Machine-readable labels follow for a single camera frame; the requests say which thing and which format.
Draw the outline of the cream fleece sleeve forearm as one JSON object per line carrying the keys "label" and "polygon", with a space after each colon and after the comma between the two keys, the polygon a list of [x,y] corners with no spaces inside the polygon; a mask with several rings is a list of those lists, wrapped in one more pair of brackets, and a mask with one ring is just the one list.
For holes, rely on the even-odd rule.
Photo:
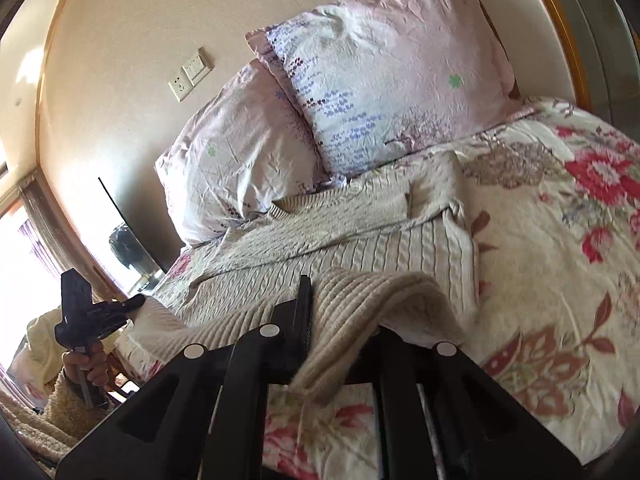
{"label": "cream fleece sleeve forearm", "polygon": [[[62,355],[67,351],[54,336],[54,326],[61,322],[59,308],[34,318],[17,354],[10,365],[12,378],[26,388],[33,398],[43,403],[34,410],[12,393],[1,393],[1,415],[27,450],[27,456],[52,476],[58,462],[111,411],[88,408],[81,386],[66,378]],[[117,336],[104,340],[106,357],[115,348]]]}

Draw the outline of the person's left hand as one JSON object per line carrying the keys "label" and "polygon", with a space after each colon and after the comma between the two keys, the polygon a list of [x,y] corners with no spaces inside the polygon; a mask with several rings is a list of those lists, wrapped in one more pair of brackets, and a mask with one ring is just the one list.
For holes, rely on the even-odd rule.
{"label": "person's left hand", "polygon": [[103,388],[108,383],[106,353],[99,340],[91,346],[88,354],[66,351],[62,362],[66,378],[76,385],[80,384],[79,372],[83,372],[88,382],[96,387]]}

